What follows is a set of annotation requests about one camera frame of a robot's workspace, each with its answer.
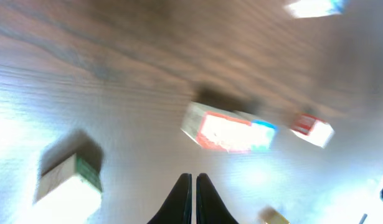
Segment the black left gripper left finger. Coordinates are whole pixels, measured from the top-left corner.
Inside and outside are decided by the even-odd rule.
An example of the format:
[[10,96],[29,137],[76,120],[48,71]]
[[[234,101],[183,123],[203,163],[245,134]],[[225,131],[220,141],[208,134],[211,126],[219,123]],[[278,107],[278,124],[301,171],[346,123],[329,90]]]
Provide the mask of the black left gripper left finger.
[[191,219],[192,175],[183,173],[148,224],[190,224]]

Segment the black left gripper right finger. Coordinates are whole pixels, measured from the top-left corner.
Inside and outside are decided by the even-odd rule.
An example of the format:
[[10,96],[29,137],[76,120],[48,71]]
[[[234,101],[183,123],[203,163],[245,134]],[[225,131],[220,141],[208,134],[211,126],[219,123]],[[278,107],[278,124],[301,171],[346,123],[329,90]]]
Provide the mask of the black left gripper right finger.
[[206,173],[196,179],[197,224],[238,224],[230,214]]

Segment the red letter I block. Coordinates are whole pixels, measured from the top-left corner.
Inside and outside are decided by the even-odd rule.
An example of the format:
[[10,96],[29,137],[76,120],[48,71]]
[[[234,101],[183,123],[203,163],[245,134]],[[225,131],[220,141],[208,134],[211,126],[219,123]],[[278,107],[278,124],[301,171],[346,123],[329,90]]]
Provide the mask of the red letter I block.
[[251,150],[252,123],[241,116],[204,105],[189,103],[181,130],[203,149],[227,152]]

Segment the blue number 2 block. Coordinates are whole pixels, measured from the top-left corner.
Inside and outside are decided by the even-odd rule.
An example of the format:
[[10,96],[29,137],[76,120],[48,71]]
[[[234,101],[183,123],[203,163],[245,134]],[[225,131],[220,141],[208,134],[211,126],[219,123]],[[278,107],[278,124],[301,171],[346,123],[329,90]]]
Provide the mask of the blue number 2 block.
[[254,114],[242,111],[235,113],[251,122],[246,132],[249,149],[251,151],[268,151],[278,128]]

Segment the red letter A block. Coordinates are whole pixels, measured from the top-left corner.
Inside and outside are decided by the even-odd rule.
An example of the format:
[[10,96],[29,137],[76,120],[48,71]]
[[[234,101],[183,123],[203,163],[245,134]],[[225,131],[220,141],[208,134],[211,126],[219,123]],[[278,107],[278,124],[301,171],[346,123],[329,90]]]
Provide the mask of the red letter A block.
[[334,129],[332,126],[311,114],[299,114],[290,130],[299,138],[321,148],[325,148],[331,140]]

